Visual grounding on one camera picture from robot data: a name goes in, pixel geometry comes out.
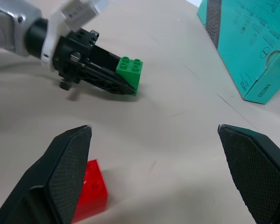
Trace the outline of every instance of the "red lego brick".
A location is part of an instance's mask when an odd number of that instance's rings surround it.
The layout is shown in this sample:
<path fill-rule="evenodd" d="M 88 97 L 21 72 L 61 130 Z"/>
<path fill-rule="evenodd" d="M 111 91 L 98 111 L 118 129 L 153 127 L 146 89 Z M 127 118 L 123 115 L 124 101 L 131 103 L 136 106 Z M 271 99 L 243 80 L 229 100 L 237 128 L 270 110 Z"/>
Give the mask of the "red lego brick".
<path fill-rule="evenodd" d="M 84 184 L 76 207 L 73 223 L 96 215 L 107 207 L 108 191 L 97 160 L 87 163 Z"/>

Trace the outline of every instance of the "teal cardboard box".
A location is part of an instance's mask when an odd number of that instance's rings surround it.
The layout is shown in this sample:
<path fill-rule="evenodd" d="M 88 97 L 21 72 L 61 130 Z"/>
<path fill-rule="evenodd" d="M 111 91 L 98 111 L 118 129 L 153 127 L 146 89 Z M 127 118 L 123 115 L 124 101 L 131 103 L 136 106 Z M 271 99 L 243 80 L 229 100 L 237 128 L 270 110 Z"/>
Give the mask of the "teal cardboard box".
<path fill-rule="evenodd" d="M 203 0 L 198 16 L 243 99 L 280 89 L 280 0 Z"/>

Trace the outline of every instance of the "white bracket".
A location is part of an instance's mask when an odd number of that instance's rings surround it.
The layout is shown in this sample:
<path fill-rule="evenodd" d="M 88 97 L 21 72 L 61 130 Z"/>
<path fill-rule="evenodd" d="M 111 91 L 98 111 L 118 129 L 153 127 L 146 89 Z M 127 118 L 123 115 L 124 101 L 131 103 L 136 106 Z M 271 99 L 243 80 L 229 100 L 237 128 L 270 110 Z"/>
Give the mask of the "white bracket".
<path fill-rule="evenodd" d="M 42 65 L 54 71 L 52 59 L 61 36 L 77 32 L 83 25 L 107 8 L 108 0 L 66 0 L 50 17 L 42 46 Z"/>

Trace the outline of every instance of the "beige table surface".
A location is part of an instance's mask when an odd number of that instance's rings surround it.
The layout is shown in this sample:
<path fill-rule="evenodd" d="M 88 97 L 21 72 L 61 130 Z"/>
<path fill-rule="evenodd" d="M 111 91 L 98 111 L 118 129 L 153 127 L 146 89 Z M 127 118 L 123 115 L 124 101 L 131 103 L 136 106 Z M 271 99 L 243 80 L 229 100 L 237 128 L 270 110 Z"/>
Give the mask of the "beige table surface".
<path fill-rule="evenodd" d="M 31 0 L 48 17 L 60 0 Z M 33 58 L 0 50 L 0 206 L 52 139 L 91 124 L 90 159 L 110 192 L 85 224 L 253 224 L 217 134 L 226 123 L 280 147 L 280 92 L 268 105 L 241 99 L 185 0 L 117 0 L 85 28 L 98 46 L 144 61 L 137 98 L 87 83 L 59 89 Z"/>

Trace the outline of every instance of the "green lego brick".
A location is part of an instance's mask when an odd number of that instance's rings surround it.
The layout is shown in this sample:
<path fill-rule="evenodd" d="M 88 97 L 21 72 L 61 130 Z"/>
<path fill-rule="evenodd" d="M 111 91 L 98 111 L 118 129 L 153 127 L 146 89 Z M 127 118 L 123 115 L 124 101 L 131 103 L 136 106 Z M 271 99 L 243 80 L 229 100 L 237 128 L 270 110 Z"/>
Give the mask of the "green lego brick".
<path fill-rule="evenodd" d="M 116 73 L 121 75 L 135 90 L 137 94 L 143 62 L 139 59 L 130 60 L 128 57 L 120 59 Z"/>

